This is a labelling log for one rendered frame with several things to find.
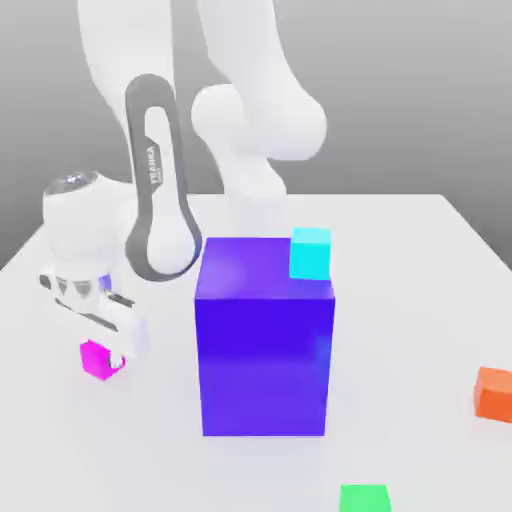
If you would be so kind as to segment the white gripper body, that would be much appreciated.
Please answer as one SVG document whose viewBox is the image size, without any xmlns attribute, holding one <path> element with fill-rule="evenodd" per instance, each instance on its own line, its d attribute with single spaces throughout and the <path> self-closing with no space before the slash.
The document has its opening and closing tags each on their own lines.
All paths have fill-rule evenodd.
<svg viewBox="0 0 512 512">
<path fill-rule="evenodd" d="M 67 311 L 84 318 L 85 337 L 126 359 L 135 359 L 149 348 L 148 323 L 135 305 L 127 306 L 112 298 L 99 301 L 96 312 L 80 312 L 55 298 L 54 302 Z"/>
</svg>

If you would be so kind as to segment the small magenta cube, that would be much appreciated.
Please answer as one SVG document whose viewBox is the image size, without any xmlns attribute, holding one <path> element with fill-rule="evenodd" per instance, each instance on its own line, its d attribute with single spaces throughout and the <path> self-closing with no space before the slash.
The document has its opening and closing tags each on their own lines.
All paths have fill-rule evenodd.
<svg viewBox="0 0 512 512">
<path fill-rule="evenodd" d="M 83 371 L 99 380 L 105 381 L 119 372 L 126 364 L 122 359 L 119 368 L 110 365 L 110 351 L 92 340 L 80 344 L 80 357 Z"/>
</svg>

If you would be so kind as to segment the small cyan cube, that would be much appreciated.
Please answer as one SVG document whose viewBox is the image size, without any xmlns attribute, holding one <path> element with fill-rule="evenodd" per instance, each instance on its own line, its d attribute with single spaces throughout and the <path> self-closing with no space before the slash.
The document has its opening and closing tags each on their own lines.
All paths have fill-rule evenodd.
<svg viewBox="0 0 512 512">
<path fill-rule="evenodd" d="M 290 240 L 290 277 L 302 280 L 329 280 L 330 266 L 330 230 L 295 227 Z"/>
</svg>

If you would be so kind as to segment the small green cube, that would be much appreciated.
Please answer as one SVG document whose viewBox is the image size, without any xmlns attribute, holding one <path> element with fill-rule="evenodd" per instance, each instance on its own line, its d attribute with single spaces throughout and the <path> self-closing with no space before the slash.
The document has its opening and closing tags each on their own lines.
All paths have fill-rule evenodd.
<svg viewBox="0 0 512 512">
<path fill-rule="evenodd" d="M 392 512 L 387 486 L 343 484 L 338 512 Z"/>
</svg>

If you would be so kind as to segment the small orange cube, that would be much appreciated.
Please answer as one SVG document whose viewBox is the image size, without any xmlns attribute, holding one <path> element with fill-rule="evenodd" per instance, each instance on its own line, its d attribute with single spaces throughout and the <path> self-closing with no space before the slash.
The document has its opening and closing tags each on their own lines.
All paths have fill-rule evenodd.
<svg viewBox="0 0 512 512">
<path fill-rule="evenodd" d="M 474 410 L 478 417 L 512 423 L 512 371 L 479 368 Z"/>
</svg>

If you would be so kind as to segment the large blue box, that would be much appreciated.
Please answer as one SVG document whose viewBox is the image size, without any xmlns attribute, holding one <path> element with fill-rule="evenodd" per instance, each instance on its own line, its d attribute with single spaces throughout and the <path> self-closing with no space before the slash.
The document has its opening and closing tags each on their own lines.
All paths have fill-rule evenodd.
<svg viewBox="0 0 512 512">
<path fill-rule="evenodd" d="M 210 237 L 195 293 L 206 436 L 325 432 L 335 294 L 289 275 L 287 238 Z"/>
</svg>

